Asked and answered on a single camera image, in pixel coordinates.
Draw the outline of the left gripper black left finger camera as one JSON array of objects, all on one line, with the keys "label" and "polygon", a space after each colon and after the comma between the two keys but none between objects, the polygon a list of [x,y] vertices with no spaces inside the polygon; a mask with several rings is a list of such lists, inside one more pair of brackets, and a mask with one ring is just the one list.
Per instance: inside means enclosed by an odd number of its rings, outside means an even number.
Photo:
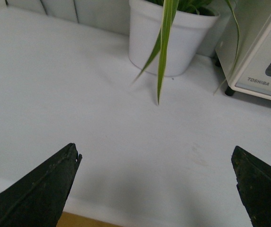
[{"label": "left gripper black left finger camera", "polygon": [[0,227],[55,227],[82,155],[70,143],[0,193]]}]

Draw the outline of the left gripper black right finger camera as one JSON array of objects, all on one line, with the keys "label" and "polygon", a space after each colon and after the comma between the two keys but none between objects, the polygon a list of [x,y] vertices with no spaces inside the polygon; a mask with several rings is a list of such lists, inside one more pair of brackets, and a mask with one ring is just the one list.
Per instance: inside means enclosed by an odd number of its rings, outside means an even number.
[{"label": "left gripper black right finger camera", "polygon": [[271,166],[236,146],[231,162],[237,190],[254,227],[271,227]]}]

